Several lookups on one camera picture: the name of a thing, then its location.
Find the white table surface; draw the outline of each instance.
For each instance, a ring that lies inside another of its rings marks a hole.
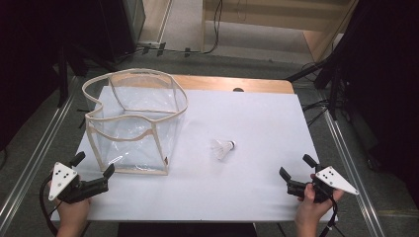
[[[88,219],[103,221],[289,221],[298,201],[287,194],[283,166],[296,181],[318,161],[297,95],[186,91],[190,104],[169,175],[115,173],[109,191],[93,197]],[[224,160],[211,156],[212,139],[232,139]],[[102,177],[86,134],[75,169],[82,180]],[[329,211],[322,220],[330,219]],[[55,213],[52,220],[57,220]]]

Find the transparent plastic bag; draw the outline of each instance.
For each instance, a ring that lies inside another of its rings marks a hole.
[[[185,91],[169,74],[130,69],[83,85],[90,113],[86,132],[101,170],[167,175],[188,107]]]

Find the shuttlecock feather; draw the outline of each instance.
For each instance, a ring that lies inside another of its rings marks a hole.
[[[222,160],[230,150],[234,149],[234,146],[234,141],[213,140],[211,149],[214,156]]]

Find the white mounting plate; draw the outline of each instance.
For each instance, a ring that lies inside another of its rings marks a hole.
[[[77,172],[56,162],[53,167],[52,182],[49,189],[49,200],[54,200],[76,178]]]
[[[359,192],[331,166],[317,172],[315,176],[332,188],[342,190],[353,195],[359,194]]]

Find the shuttlecock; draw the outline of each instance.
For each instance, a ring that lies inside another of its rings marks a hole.
[[[234,141],[213,140],[211,150],[216,159],[222,160],[234,146]]]

